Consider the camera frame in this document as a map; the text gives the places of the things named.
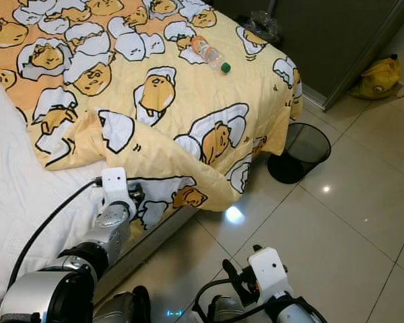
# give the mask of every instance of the green bottle cap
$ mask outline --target green bottle cap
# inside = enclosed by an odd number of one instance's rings
[[[227,74],[230,71],[230,65],[227,63],[223,63],[220,69],[222,70],[223,73]]]

